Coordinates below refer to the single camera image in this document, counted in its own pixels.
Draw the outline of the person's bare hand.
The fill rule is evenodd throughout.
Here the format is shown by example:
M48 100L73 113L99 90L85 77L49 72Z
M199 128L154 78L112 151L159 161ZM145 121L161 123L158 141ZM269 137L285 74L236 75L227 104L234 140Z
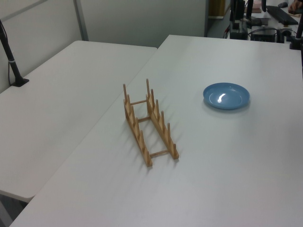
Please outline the person's bare hand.
M288 12L296 14L298 10L303 8L303 0L294 0L288 7Z

